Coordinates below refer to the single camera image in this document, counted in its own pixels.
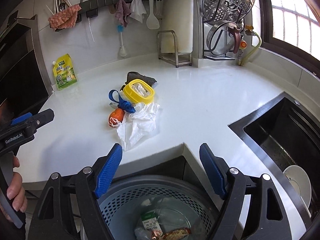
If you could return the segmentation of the person's left hand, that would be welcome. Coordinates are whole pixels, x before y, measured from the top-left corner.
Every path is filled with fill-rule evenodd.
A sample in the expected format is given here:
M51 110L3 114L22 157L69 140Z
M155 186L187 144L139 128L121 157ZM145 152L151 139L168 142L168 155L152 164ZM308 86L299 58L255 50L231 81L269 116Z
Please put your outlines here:
M22 176L18 172L14 171L11 184L7 189L7 197L10 200L13 200L12 207L15 211L25 213L28 201L25 196L25 189L22 182Z

